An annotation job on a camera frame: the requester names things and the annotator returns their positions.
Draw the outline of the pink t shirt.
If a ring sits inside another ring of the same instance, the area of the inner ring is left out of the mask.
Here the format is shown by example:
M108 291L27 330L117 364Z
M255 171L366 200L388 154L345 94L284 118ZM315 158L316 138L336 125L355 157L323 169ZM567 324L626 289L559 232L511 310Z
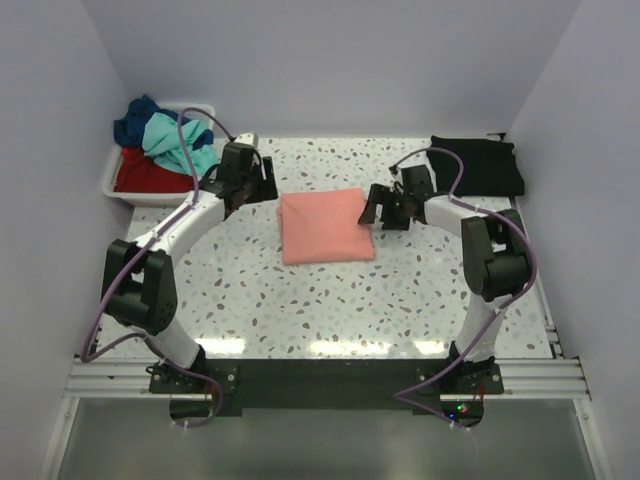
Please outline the pink t shirt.
M286 265L369 261L371 230L358 223L365 207L360 188L286 193L277 209Z

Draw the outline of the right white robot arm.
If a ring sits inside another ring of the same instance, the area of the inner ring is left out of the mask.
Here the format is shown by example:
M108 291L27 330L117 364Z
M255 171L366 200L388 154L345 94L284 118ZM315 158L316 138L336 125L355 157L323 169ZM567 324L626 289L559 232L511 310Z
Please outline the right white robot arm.
M507 309L537 277L537 261L520 214L512 208L493 211L437 192L427 168L418 166L403 169L401 180L392 186L370 186L358 223L371 225L376 220L384 230L407 231L416 221L460 238L471 295L462 329L449 349L445 379L452 390L469 392L481 380L477 364L495 355Z

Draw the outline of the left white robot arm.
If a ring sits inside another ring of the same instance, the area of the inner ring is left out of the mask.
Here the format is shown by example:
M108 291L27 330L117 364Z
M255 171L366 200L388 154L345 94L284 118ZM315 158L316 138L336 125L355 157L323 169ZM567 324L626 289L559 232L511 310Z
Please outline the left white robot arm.
M277 198L272 159L260 156L255 134L242 134L223 147L213 174L205 175L174 212L135 240L116 240L107 249L99 312L174 364L171 378L185 392L205 385L207 368L198 362L203 348L177 320L175 269L191 247L241 206Z

